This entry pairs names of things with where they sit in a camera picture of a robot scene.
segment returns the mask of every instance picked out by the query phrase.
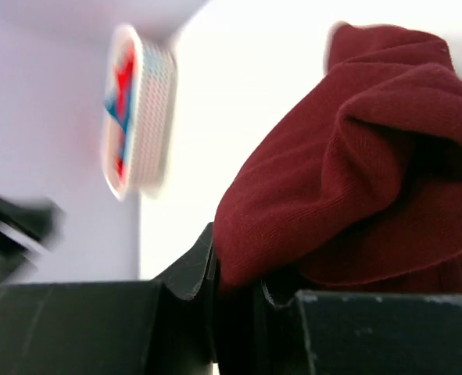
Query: red item in basket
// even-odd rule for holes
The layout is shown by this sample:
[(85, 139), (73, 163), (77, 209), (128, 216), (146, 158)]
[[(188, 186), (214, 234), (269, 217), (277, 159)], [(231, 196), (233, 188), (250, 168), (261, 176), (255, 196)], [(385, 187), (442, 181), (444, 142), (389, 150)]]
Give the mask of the red item in basket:
[(327, 68), (220, 202), (223, 291), (292, 264), (318, 289), (462, 293), (462, 81), (447, 44), (343, 24)]

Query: dark red fabric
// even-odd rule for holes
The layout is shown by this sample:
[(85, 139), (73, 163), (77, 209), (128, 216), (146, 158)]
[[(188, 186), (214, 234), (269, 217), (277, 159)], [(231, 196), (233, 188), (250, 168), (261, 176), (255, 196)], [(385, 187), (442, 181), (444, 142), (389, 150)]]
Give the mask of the dark red fabric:
[(220, 202), (223, 290), (293, 264), (324, 290), (462, 293), (462, 81), (447, 44), (345, 24), (327, 69)]

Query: white tabletop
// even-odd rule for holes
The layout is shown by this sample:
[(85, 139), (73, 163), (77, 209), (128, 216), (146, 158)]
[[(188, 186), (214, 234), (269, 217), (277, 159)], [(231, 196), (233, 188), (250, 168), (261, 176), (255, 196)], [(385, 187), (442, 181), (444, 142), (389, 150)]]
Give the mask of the white tabletop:
[(323, 77), (334, 22), (439, 34), (462, 77), (462, 0), (454, 8), (436, 2), (434, 12), (429, 4), (403, 0), (390, 11), (370, 0), (211, 0), (177, 43), (166, 176), (156, 196), (141, 199), (141, 277), (154, 277), (192, 246), (248, 155)]

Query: towel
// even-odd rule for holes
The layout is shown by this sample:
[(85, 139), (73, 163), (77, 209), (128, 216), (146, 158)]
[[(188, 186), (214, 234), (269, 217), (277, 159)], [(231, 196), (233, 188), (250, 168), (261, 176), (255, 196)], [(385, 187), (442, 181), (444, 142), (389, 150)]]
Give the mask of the towel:
[(222, 198), (222, 292), (285, 266), (331, 291), (462, 294), (462, 80), (447, 43), (341, 23), (324, 79)]

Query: folded cloth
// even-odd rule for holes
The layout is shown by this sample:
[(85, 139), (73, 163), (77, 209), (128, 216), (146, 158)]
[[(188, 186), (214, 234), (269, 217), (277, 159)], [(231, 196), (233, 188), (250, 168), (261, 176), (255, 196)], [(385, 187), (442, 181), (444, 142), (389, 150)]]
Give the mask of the folded cloth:
[(462, 293), (462, 81), (448, 45), (340, 24), (327, 70), (218, 206), (222, 291), (292, 265), (323, 290)]

